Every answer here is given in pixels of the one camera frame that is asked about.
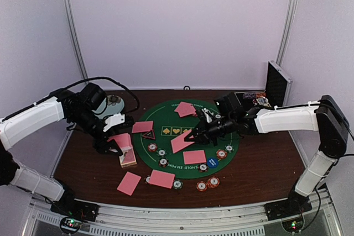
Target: green poker table mat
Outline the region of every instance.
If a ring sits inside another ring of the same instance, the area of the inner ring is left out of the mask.
[[[218,145],[213,144],[199,145],[193,144],[183,149],[182,151],[173,154],[171,147],[171,140],[185,130],[189,130],[195,127],[199,119],[198,117],[187,116],[180,118],[178,113],[174,110],[180,102],[191,103],[196,109],[207,108],[214,114],[218,113],[214,104],[199,101],[195,99],[176,99],[172,101],[163,102],[146,111],[139,121],[153,121],[153,130],[155,134],[155,140],[146,139],[143,137],[145,133],[133,134],[133,143],[136,153],[140,158],[152,169],[160,170],[175,174],[178,179],[196,179],[213,175],[226,167],[231,160],[235,157],[235,154],[239,145],[239,136],[236,133],[229,134],[223,139],[218,139]],[[161,167],[159,160],[162,158],[158,155],[158,151],[151,152],[148,150],[149,144],[156,144],[158,150],[163,149],[166,151],[166,158],[169,162],[167,167]],[[227,145],[233,146],[233,152],[227,153],[226,158],[218,159],[216,152],[219,149],[225,150]],[[183,151],[201,150],[205,152],[206,159],[215,158],[218,160],[218,166],[216,168],[208,168],[206,172],[200,172],[198,170],[198,164],[185,165],[183,159]]]

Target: wooden table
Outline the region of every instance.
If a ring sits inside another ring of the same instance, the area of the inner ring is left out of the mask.
[[[227,91],[134,93],[141,101],[140,109],[132,114],[137,120],[146,110],[164,101],[194,98],[212,102]],[[125,92],[109,94],[121,96],[128,108],[135,104]],[[183,180],[181,190],[147,185],[144,177],[150,175],[151,169],[139,157],[137,163],[122,169],[116,156],[96,153],[89,135],[74,132],[54,177],[68,184],[76,192],[76,197],[82,200],[134,207],[196,208],[236,206],[284,198],[304,170],[288,132],[245,136],[233,161],[215,174],[221,181],[219,187],[205,192],[196,189],[199,179]],[[116,190],[126,171],[142,177],[132,196]]]

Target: white enclosure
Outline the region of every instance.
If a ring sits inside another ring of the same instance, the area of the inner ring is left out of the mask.
[[[0,117],[80,79],[63,0],[0,0]],[[66,123],[37,131],[11,153],[50,175],[65,136]],[[19,235],[31,195],[0,187],[0,235]]]
[[[147,89],[263,88],[288,2],[71,0],[88,75]]]
[[[290,104],[332,95],[354,127],[354,0],[299,0],[282,67],[294,79]],[[319,147],[318,133],[296,132],[305,160]],[[348,141],[347,153],[354,153]],[[345,235],[353,235],[354,161],[341,159],[327,184]]]
[[[289,0],[70,0],[88,76],[132,89],[264,88],[276,60]],[[0,0],[0,117],[80,79],[63,0]],[[282,68],[289,104],[330,94],[354,125],[354,0],[299,0]],[[116,89],[103,83],[106,89]],[[20,141],[11,153],[50,175],[65,122]],[[304,161],[317,133],[293,132]],[[349,141],[348,153],[354,153]],[[343,158],[328,186],[345,235],[352,235],[354,161]],[[0,187],[0,234],[18,235],[30,195]]]

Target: robotic arm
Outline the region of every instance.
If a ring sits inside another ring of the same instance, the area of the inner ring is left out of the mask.
[[[292,216],[311,210],[309,194],[324,179],[333,164],[345,154],[349,123],[331,96],[299,106],[269,108],[256,106],[245,110],[234,93],[216,99],[219,118],[207,121],[205,113],[197,110],[198,125],[186,136],[186,141],[217,144],[218,137],[228,133],[257,135],[275,131],[319,131],[321,144],[310,164],[289,193],[288,199],[265,206],[268,219]]]
[[[8,150],[40,128],[66,119],[93,137],[93,147],[97,152],[121,156],[121,149],[114,140],[109,141],[109,137],[121,128],[132,126],[133,118],[120,113],[105,120],[95,116],[93,110],[106,97],[105,92],[93,83],[79,93],[59,89],[39,102],[0,119],[0,185],[15,185],[57,202],[63,210],[72,211],[75,195],[70,188],[15,161]]]

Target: pink playing card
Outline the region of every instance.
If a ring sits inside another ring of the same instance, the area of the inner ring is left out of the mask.
[[[177,153],[178,151],[183,150],[187,146],[192,145],[194,142],[186,142],[184,138],[191,132],[192,130],[188,130],[185,133],[179,135],[178,137],[171,140],[172,152]]]
[[[132,133],[144,133],[153,130],[154,121],[136,122],[133,125]]]
[[[206,162],[204,150],[185,151],[183,152],[183,159],[185,165]]]
[[[178,113],[180,117],[190,116],[195,114],[195,108],[191,103],[181,102],[175,112]]]
[[[118,146],[121,149],[126,148],[128,146],[132,146],[131,135],[129,135],[128,133],[114,135],[114,136],[110,137],[108,141],[110,141],[112,139],[114,139],[116,141],[116,143],[118,144]]]
[[[127,171],[123,180],[121,181],[121,183],[117,187],[117,190],[131,196],[133,194],[135,188],[137,187],[140,179],[141,179],[140,176]]]
[[[174,174],[153,170],[150,177],[150,184],[171,189],[174,180],[175,180]]]
[[[180,110],[183,110],[184,108],[190,107],[192,106],[191,103],[188,102],[180,102],[179,105],[177,106],[177,108],[175,109],[175,112],[178,112]]]

